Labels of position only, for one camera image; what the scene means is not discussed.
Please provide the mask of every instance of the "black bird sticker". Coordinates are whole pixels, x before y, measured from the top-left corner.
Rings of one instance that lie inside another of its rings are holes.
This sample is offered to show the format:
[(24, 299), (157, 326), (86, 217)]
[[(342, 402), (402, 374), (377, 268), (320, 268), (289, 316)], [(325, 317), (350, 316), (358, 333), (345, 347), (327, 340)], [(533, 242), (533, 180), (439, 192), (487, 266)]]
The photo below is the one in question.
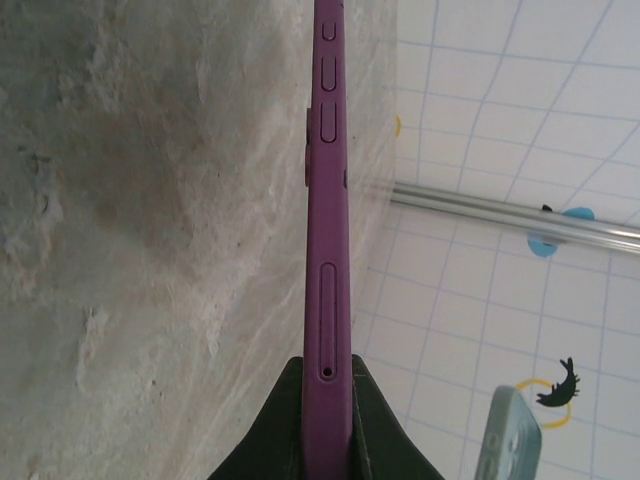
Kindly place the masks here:
[(562, 366), (567, 370), (567, 378), (565, 378), (564, 382), (556, 383), (551, 386), (551, 393), (538, 394), (538, 402), (540, 405), (544, 405), (545, 407), (562, 407), (568, 404), (573, 397), (578, 396), (578, 390), (576, 387), (580, 378), (573, 372), (573, 359), (569, 357), (567, 361), (560, 360)]

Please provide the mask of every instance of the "volume button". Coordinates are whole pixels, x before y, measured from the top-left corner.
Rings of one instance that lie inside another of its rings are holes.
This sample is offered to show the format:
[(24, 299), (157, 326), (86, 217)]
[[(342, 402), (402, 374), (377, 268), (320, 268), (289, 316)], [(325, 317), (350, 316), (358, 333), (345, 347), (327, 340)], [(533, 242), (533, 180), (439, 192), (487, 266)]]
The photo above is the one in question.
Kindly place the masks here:
[(336, 89), (336, 57), (322, 57), (322, 89), (326, 92)]
[(324, 143), (336, 140), (336, 102), (322, 102), (320, 105), (320, 138)]

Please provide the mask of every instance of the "yellow ring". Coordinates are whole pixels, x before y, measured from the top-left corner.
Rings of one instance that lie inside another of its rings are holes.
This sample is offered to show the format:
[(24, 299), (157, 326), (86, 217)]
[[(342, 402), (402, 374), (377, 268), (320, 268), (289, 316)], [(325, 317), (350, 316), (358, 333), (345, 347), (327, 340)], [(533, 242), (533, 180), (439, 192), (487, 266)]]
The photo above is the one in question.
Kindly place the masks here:
[[(529, 380), (525, 380), (524, 382), (516, 385), (518, 390), (524, 390), (530, 385), (542, 385), (543, 387), (551, 388), (553, 386), (552, 383), (547, 382), (546, 380), (541, 380), (539, 378), (530, 378)], [(557, 422), (549, 422), (543, 423), (540, 427), (544, 429), (552, 429), (552, 428), (560, 428), (564, 427), (571, 420), (571, 403), (567, 403), (567, 414), (564, 416), (562, 420), (558, 420)]]

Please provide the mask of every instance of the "chrome bar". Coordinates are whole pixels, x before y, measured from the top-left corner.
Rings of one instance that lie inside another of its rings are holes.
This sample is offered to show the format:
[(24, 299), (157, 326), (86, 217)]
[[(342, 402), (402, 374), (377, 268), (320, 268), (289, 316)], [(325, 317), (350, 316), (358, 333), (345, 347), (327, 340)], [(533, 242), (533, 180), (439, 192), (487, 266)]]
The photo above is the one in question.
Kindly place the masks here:
[(583, 220), (530, 207), (458, 193), (396, 183), (393, 203), (460, 215), (534, 233), (560, 242), (576, 242), (640, 255), (640, 230), (597, 220)]

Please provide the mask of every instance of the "concrete wall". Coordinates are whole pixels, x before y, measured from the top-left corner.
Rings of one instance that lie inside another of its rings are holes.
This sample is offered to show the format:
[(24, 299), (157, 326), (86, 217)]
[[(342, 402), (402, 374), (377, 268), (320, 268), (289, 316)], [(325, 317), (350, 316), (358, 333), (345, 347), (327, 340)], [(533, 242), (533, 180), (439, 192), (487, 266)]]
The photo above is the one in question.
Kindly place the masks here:
[[(313, 4), (4, 8), (0, 477), (206, 478), (300, 349)], [(357, 296), (396, 5), (345, 14)]]

